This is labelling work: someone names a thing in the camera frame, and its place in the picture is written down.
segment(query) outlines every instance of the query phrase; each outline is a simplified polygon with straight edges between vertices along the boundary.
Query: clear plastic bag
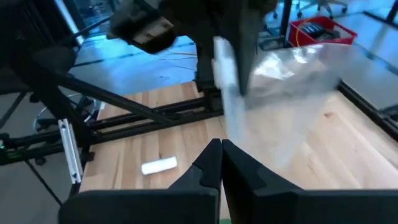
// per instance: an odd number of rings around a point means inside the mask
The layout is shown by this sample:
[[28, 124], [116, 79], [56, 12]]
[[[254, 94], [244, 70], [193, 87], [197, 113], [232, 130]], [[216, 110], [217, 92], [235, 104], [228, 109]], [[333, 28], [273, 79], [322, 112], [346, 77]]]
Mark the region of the clear plastic bag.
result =
[[236, 82], [219, 84], [230, 140], [263, 163], [286, 166], [329, 94], [347, 75], [346, 61], [353, 53], [352, 46], [340, 44], [261, 52], [245, 97], [238, 94]]

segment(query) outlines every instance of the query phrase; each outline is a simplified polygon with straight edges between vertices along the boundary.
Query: wooden tabletop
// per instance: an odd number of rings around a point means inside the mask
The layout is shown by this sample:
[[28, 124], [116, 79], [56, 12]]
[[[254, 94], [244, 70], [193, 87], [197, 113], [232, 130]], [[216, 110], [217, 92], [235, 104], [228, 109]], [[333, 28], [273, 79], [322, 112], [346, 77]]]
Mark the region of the wooden tabletop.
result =
[[[150, 107], [199, 97], [195, 84], [148, 91], [131, 100]], [[128, 113], [106, 105], [98, 119]], [[95, 159], [85, 168], [80, 191], [94, 189], [164, 189], [177, 180], [213, 138], [226, 138], [223, 117], [141, 134], [91, 147]], [[331, 94], [288, 165], [275, 166], [264, 154], [254, 156], [274, 172], [304, 189], [398, 188], [398, 144], [340, 92]], [[254, 154], [258, 149], [244, 149]], [[177, 158], [178, 166], [143, 175], [141, 165]], [[221, 218], [229, 218], [224, 193]]]

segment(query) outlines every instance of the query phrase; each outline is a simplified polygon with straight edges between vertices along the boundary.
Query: red bin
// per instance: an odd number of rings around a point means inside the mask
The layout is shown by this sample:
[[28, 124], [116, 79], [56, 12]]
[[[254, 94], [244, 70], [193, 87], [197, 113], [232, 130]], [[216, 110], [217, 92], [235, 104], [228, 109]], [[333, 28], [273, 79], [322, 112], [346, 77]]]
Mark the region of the red bin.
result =
[[357, 35], [357, 33], [353, 32], [352, 30], [349, 30], [342, 25], [338, 24], [337, 22], [325, 17], [325, 16], [318, 16], [318, 17], [313, 17], [309, 19], [302, 19], [299, 21], [293, 21], [290, 22], [290, 32], [289, 32], [289, 43], [294, 46], [304, 46], [304, 45], [310, 45], [310, 44], [318, 44], [320, 43], [319, 41], [313, 39], [303, 31], [299, 29], [300, 24], [304, 22], [314, 22], [317, 23], [325, 29], [333, 30], [335, 27], [338, 27], [345, 32], [347, 32], [350, 37], [345, 37], [345, 38], [340, 38], [340, 39], [334, 39], [334, 40], [324, 40], [322, 41], [323, 43], [339, 43], [339, 44], [348, 44], [351, 45], [354, 42], [354, 38]]

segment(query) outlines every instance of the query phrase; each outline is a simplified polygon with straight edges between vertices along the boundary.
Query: gray floor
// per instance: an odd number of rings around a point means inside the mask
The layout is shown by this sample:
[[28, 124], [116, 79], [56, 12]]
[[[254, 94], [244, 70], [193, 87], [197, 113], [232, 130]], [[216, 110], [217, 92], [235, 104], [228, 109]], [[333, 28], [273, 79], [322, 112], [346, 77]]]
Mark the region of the gray floor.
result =
[[[380, 58], [396, 65], [398, 45], [395, 43], [398, 31], [382, 25], [361, 14], [341, 18], [338, 22], [356, 31], [359, 36], [356, 43], [374, 52]], [[182, 37], [175, 44], [173, 52], [195, 52], [191, 40]], [[126, 54], [133, 57], [116, 59]], [[184, 58], [181, 60], [163, 60], [164, 58]], [[85, 44], [81, 49], [77, 63], [85, 63], [104, 58], [113, 58], [101, 63], [75, 67], [71, 73], [101, 88], [117, 94], [136, 93], [151, 90], [193, 79], [195, 58], [170, 55], [170, 51], [160, 55], [141, 54], [140, 50], [118, 40], [96, 41]], [[0, 114], [3, 114], [17, 95], [0, 96]], [[12, 137], [32, 133], [32, 120], [43, 106], [29, 103], [25, 98], [0, 132], [8, 132]], [[67, 165], [63, 154], [49, 156], [39, 172], [65, 200], [70, 190]], [[40, 182], [24, 163], [0, 167], [0, 217], [1, 223], [56, 223], [58, 205], [44, 190]]]

